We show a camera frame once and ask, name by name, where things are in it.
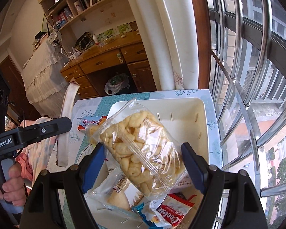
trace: white curtain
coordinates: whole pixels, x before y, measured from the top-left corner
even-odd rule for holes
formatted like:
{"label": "white curtain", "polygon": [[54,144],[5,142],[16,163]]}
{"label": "white curtain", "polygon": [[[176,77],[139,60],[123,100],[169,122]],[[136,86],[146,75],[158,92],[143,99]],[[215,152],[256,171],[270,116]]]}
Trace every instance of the white curtain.
{"label": "white curtain", "polygon": [[191,0],[128,0],[158,90],[198,88],[198,47]]}

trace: lace tablecloth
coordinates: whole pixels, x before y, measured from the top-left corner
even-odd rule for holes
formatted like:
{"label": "lace tablecloth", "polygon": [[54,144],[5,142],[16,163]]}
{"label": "lace tablecloth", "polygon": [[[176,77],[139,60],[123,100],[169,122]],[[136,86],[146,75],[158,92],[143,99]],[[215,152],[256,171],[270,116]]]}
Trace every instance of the lace tablecloth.
{"label": "lace tablecloth", "polygon": [[59,71],[67,62],[60,46],[54,47],[45,40],[21,74],[27,99],[41,116],[60,116],[68,83]]}

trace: blue gripper pad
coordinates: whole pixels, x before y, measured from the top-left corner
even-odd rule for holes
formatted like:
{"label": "blue gripper pad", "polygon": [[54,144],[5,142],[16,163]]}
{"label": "blue gripper pad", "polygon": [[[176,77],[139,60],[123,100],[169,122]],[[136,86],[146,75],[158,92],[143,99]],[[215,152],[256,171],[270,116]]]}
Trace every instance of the blue gripper pad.
{"label": "blue gripper pad", "polygon": [[192,183],[195,188],[200,190],[202,194],[206,193],[208,182],[208,170],[206,166],[208,164],[201,157],[198,156],[189,143],[183,143],[181,145],[181,152],[185,168],[188,171]]}
{"label": "blue gripper pad", "polygon": [[91,153],[90,164],[88,165],[85,171],[85,175],[83,177],[83,184],[81,186],[84,194],[93,187],[104,161],[105,161],[105,148],[102,145],[100,147],[96,147]]}

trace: screw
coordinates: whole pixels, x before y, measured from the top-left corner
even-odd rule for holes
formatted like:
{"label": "screw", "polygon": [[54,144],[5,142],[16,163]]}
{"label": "screw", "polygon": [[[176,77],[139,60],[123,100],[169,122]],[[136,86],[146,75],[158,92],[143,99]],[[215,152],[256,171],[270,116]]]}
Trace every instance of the screw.
{"label": "screw", "polygon": [[71,170],[78,170],[78,165],[77,164],[71,165],[70,169]]}
{"label": "screw", "polygon": [[241,169],[240,171],[239,171],[239,173],[242,175],[242,176],[246,176],[247,175],[247,172],[245,171],[245,170],[243,170],[243,169]]}
{"label": "screw", "polygon": [[211,164],[211,165],[209,166],[209,168],[210,168],[210,170],[212,170],[212,171],[216,171],[216,170],[217,170],[217,166],[216,166],[216,165],[213,165],[213,164]]}
{"label": "screw", "polygon": [[47,173],[48,173],[48,170],[46,170],[46,169],[40,171],[40,174],[41,174],[42,176],[45,176]]}

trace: tablecloth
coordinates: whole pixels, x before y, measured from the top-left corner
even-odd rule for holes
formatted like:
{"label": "tablecloth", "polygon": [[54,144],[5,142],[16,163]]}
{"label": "tablecloth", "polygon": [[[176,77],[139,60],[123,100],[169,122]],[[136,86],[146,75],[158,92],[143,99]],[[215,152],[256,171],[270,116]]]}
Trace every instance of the tablecloth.
{"label": "tablecloth", "polygon": [[[148,99],[164,99],[164,98],[176,98],[176,97],[197,97],[200,98],[205,105],[206,120],[208,124],[208,138],[209,138],[209,164],[215,164],[222,168],[222,153],[220,148],[220,136],[215,115],[213,100],[208,89],[205,90],[178,90],[178,91],[157,91],[146,92],[137,94],[126,95],[113,95],[106,97],[91,98],[85,100],[79,100],[75,103],[72,111],[72,128],[69,135],[69,166],[74,163],[79,163],[86,154],[87,146],[89,145],[86,135],[77,130],[77,126],[84,116],[100,116],[108,115],[111,106],[119,101],[129,101],[132,98],[138,100]],[[54,147],[53,153],[50,157],[47,169],[50,172],[63,171],[67,168],[58,167],[56,162],[56,147]],[[63,210],[64,219],[68,229],[74,228],[72,224],[71,215],[68,209],[67,202],[60,194],[61,208]]]}
{"label": "tablecloth", "polygon": [[60,46],[54,47],[45,40],[34,52],[21,74],[26,97],[41,116],[60,116],[68,84],[60,70],[68,60],[62,54]]}

